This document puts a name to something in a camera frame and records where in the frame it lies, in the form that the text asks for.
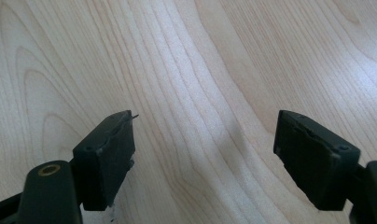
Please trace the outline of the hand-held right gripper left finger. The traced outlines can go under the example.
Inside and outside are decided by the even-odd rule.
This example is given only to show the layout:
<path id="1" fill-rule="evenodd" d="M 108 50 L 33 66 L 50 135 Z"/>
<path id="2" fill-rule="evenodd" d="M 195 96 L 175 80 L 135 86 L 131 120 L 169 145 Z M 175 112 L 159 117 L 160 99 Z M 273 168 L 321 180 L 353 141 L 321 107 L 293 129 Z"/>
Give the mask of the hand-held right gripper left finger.
<path id="1" fill-rule="evenodd" d="M 73 149 L 73 172 L 85 210 L 104 211 L 111 206 L 133 168 L 134 119 L 131 110 L 112 114 Z"/>

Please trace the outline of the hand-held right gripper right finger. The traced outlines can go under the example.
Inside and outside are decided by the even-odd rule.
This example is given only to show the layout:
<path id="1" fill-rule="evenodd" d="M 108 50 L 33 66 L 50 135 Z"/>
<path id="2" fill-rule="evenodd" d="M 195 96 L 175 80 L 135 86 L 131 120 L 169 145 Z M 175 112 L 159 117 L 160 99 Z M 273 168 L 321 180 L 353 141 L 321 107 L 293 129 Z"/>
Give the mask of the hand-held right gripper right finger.
<path id="1" fill-rule="evenodd" d="M 296 112 L 278 114 L 273 153 L 319 210 L 341 211 L 360 150 L 316 121 Z"/>

